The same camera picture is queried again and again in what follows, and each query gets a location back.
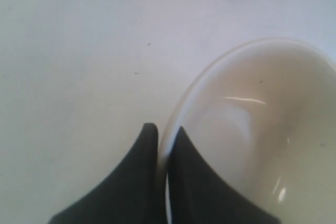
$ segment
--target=white tabletop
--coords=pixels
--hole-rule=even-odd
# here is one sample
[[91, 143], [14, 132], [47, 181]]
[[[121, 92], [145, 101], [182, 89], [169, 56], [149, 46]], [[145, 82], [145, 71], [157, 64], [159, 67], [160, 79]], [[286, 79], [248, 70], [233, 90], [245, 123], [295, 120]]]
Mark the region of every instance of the white tabletop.
[[160, 133], [215, 58], [291, 37], [336, 60], [336, 0], [0, 0], [0, 216], [44, 224]]

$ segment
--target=bowl rim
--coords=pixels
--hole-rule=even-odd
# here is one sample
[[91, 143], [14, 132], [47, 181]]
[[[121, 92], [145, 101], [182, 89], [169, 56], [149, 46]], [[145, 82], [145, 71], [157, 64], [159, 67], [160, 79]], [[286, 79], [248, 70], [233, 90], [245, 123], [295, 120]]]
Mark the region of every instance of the bowl rim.
[[322, 50], [315, 46], [293, 38], [270, 37], [251, 40], [249, 42], [236, 46], [233, 49], [224, 53], [223, 55], [219, 56], [210, 65], [208, 65], [191, 83], [191, 85], [187, 88], [187, 90], [180, 98], [177, 106], [175, 107], [173, 113], [169, 118], [164, 133], [161, 137], [158, 150], [155, 178], [156, 186], [158, 186], [159, 188], [165, 187], [166, 165], [170, 152], [173, 148], [177, 132], [182, 125], [183, 120], [185, 119], [185, 116], [189, 111], [191, 104], [193, 104], [195, 98], [197, 97], [198, 93], [207, 85], [208, 81], [212, 78], [212, 76], [217, 74], [216, 70], [221, 69], [219, 68], [219, 66], [222, 66], [223, 64], [228, 64], [230, 62], [230, 58], [233, 58], [238, 53], [249, 50], [252, 47], [260, 47], [271, 44], [287, 44], [311, 51], [316, 57], [324, 60], [329, 66], [333, 68], [333, 70], [336, 71], [334, 63], [331, 61], [326, 53], [324, 53]]

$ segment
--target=white table surface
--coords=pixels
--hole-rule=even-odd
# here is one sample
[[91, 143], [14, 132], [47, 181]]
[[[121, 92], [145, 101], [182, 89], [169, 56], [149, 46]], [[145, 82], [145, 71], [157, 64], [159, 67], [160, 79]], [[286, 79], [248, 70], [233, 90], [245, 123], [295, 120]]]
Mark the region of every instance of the white table surface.
[[336, 60], [335, 19], [336, 0], [0, 0], [0, 222], [91, 190], [233, 46], [292, 37]]

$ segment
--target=ceramic bowl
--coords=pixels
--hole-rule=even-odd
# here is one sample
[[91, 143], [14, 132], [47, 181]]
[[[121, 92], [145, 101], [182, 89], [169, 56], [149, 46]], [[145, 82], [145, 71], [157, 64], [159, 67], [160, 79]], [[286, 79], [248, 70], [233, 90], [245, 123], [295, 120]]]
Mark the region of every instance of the ceramic bowl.
[[282, 223], [335, 223], [335, 101], [335, 68], [317, 48], [278, 38], [244, 44], [184, 94], [159, 167], [183, 126], [223, 180]]

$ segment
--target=white bowl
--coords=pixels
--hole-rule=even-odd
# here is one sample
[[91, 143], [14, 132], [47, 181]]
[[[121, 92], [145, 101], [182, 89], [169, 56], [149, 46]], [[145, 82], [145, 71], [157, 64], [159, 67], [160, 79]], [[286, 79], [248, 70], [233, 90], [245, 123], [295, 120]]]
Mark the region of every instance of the white bowl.
[[211, 167], [283, 224], [336, 223], [336, 72], [289, 39], [237, 47], [212, 63], [173, 113], [159, 169], [179, 127]]

